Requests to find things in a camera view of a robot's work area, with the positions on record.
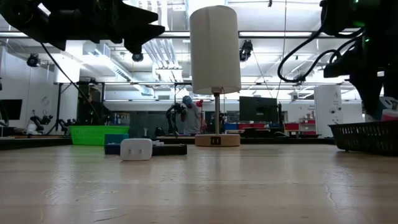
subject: lamp pole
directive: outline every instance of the lamp pole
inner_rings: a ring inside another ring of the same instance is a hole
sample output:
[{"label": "lamp pole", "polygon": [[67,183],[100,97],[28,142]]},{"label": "lamp pole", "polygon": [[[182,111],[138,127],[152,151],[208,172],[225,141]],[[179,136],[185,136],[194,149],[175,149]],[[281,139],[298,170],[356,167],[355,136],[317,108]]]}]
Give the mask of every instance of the lamp pole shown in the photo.
[{"label": "lamp pole", "polygon": [[220,134],[220,94],[214,93],[214,98],[216,101],[216,114],[215,114],[215,128],[216,134]]}]

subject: table surface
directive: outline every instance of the table surface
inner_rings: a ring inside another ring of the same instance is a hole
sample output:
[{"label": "table surface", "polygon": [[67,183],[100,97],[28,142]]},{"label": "table surface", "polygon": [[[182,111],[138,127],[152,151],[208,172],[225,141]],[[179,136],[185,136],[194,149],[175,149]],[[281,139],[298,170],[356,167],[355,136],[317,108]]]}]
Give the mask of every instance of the table surface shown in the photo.
[{"label": "table surface", "polygon": [[398,158],[326,145],[0,151],[1,223],[398,223]]}]

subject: monitor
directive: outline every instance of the monitor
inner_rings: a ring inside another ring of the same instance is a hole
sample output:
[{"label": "monitor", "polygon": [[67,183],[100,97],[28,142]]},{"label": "monitor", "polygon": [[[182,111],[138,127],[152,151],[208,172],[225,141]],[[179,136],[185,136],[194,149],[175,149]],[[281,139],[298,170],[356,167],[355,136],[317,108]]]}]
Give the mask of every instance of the monitor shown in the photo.
[{"label": "monitor", "polygon": [[278,123],[277,99],[241,96],[239,98],[239,120]]},{"label": "monitor", "polygon": [[20,119],[22,100],[0,100],[0,104],[0,113],[2,118],[4,117],[4,112],[6,112],[9,120]]}]

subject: lamp base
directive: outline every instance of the lamp base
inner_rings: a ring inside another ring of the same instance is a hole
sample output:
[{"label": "lamp base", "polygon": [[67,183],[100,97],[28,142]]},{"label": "lamp base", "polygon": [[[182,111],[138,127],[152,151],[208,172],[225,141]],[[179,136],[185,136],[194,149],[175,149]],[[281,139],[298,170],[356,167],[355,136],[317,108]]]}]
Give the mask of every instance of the lamp base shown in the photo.
[{"label": "lamp base", "polygon": [[239,134],[198,134],[195,145],[203,147],[236,147],[241,145]]}]

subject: black basket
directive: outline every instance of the black basket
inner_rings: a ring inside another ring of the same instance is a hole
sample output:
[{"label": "black basket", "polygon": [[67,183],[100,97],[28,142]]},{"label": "black basket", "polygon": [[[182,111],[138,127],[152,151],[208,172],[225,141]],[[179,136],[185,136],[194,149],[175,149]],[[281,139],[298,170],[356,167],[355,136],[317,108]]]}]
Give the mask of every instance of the black basket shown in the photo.
[{"label": "black basket", "polygon": [[339,149],[398,156],[398,121],[329,125]]}]

